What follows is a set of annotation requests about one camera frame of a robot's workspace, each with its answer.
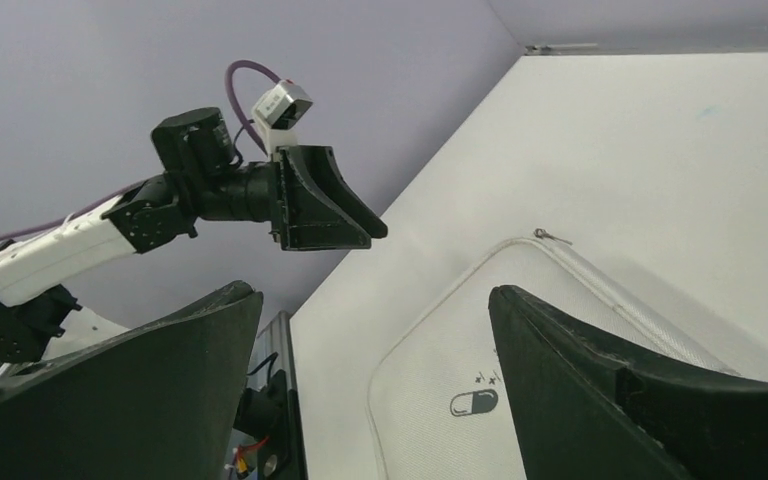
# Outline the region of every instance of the wire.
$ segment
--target wire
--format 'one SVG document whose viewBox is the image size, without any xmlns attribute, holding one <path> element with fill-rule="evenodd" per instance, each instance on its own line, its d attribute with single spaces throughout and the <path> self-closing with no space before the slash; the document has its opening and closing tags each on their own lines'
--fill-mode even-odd
<svg viewBox="0 0 768 480">
<path fill-rule="evenodd" d="M 41 232 L 43 230 L 50 230 L 52 228 L 57 228 L 60 225 L 63 225 L 63 222 L 67 218 L 69 218 L 69 217 L 72 217 L 72 218 L 79 217 L 79 216 L 89 212 L 90 210 L 98 207 L 102 203 L 110 200 L 111 198 L 119 196 L 119 195 L 122 195 L 123 193 L 127 192 L 128 190 L 136 187 L 137 185 L 140 185 L 141 183 L 142 182 L 135 183 L 135 184 L 129 185 L 129 186 L 125 187 L 125 188 L 119 189 L 119 190 L 111 193 L 110 195 L 107 195 L 106 197 L 102 198 L 101 200 L 97 200 L 97 201 L 91 203 L 90 205 L 87 205 L 86 207 L 78 210 L 77 212 L 75 212 L 75 213 L 73 213 L 71 215 L 67 215 L 67 216 L 65 216 L 63 218 L 60 218 L 60 219 L 57 219 L 57 220 L 52 220 L 51 222 L 43 223 L 42 225 L 37 225 L 35 227 L 25 228 L 23 230 L 16 230 L 15 232 L 10 232 L 10 233 L 5 233 L 3 235 L 0 235 L 0 242 L 3 242 L 4 240 L 15 239 L 15 238 L 18 238 L 18 237 L 24 237 L 26 235 L 31 235 L 31 234 L 34 234 L 34 233 L 38 233 L 38 232 Z"/>
<path fill-rule="evenodd" d="M 225 93 L 228 95 L 228 102 L 231 103 L 231 108 L 237 115 L 237 119 L 240 120 L 240 124 L 243 126 L 242 128 L 246 130 L 246 133 L 249 134 L 249 137 L 251 137 L 252 141 L 257 145 L 257 148 L 263 153 L 267 153 L 266 147 L 263 145 L 263 139 L 260 138 L 257 130 L 254 129 L 254 126 L 252 126 L 248 117 L 246 117 L 245 112 L 243 112 L 242 107 L 240 107 L 240 101 L 237 99 L 237 94 L 234 92 L 234 72 L 241 68 L 260 72 L 275 83 L 280 82 L 281 78 L 265 65 L 261 65 L 251 60 L 237 60 L 236 62 L 231 63 L 231 65 L 228 65 L 228 69 L 225 70 Z"/>
<path fill-rule="evenodd" d="M 241 457 L 243 456 L 244 453 L 256 452 L 260 450 L 260 447 L 266 445 L 266 442 L 268 441 L 269 441 L 269 435 L 263 437 L 263 440 L 257 443 L 253 443 L 251 445 L 240 445 L 239 447 L 237 447 L 237 456 Z"/>
<path fill-rule="evenodd" d="M 243 160 L 243 152 L 241 152 L 240 149 L 237 148 L 237 140 L 240 139 L 240 135 L 243 133 L 244 130 L 245 130 L 245 128 L 240 127 L 240 129 L 237 130 L 237 134 L 234 135 L 234 143 L 232 145 L 234 146 L 234 157 L 235 158 L 234 158 L 234 161 L 231 162 L 231 164 L 229 165 L 229 167 L 232 170 L 240 168 L 240 165 L 242 165 L 243 161 L 244 161 Z"/>
<path fill-rule="evenodd" d="M 269 368 L 266 370 L 266 381 L 269 382 L 269 380 L 272 378 L 272 367 L 275 366 L 275 360 L 278 359 L 278 352 L 272 352 L 269 354 L 268 357 L 264 358 L 262 362 L 258 363 L 254 369 L 252 369 L 251 372 L 247 373 L 247 376 L 252 376 L 256 374 L 257 372 L 263 370 L 263 367 L 268 363 Z"/>
</svg>

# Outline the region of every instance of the white panel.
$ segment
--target white panel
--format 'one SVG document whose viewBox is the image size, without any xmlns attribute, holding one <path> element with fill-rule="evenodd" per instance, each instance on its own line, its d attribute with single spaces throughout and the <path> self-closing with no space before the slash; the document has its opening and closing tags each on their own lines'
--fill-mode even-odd
<svg viewBox="0 0 768 480">
<path fill-rule="evenodd" d="M 768 46 L 768 0 L 488 0 L 522 45 Z"/>
<path fill-rule="evenodd" d="M 218 106 L 236 130 L 223 77 L 239 58 L 302 85 L 316 103 L 299 140 L 333 145 L 348 184 L 382 212 L 519 51 L 485 0 L 0 0 L 0 233 L 159 173 L 149 133 L 167 116 Z M 270 87 L 235 78 L 244 105 Z M 269 319 L 341 258 L 282 252 L 267 225 L 197 229 L 67 286 L 134 326 L 243 279 L 264 291 Z"/>
<path fill-rule="evenodd" d="M 375 478 L 376 364 L 537 227 L 701 344 L 744 338 L 726 363 L 768 353 L 768 54 L 523 58 L 384 220 L 293 317 L 313 479 Z"/>
</svg>

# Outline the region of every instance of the printed symbol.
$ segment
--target printed symbol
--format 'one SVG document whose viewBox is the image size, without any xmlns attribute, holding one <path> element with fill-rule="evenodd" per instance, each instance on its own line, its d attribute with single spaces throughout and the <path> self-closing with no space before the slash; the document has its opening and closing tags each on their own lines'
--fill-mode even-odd
<svg viewBox="0 0 768 480">
<path fill-rule="evenodd" d="M 477 390 L 455 395 L 449 403 L 452 416 L 466 417 L 492 412 L 499 403 L 499 395 L 495 390 Z"/>
</svg>

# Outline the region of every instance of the black joint bracket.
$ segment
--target black joint bracket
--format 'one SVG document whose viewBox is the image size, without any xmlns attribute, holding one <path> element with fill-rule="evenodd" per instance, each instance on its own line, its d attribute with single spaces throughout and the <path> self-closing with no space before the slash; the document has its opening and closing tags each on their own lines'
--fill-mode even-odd
<svg viewBox="0 0 768 480">
<path fill-rule="evenodd" d="M 51 338 L 63 335 L 60 324 L 66 316 L 80 309 L 77 299 L 62 285 L 15 307 L 0 302 L 0 361 L 39 361 Z"/>
</svg>

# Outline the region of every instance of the screw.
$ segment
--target screw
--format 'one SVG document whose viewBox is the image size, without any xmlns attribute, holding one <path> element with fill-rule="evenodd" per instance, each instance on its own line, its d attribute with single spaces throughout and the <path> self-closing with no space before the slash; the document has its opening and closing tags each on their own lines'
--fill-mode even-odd
<svg viewBox="0 0 768 480">
<path fill-rule="evenodd" d="M 263 464 L 263 476 L 268 477 L 275 473 L 275 470 L 278 469 L 278 457 L 275 455 L 270 455 L 269 458 L 266 459 L 266 463 Z"/>
</svg>

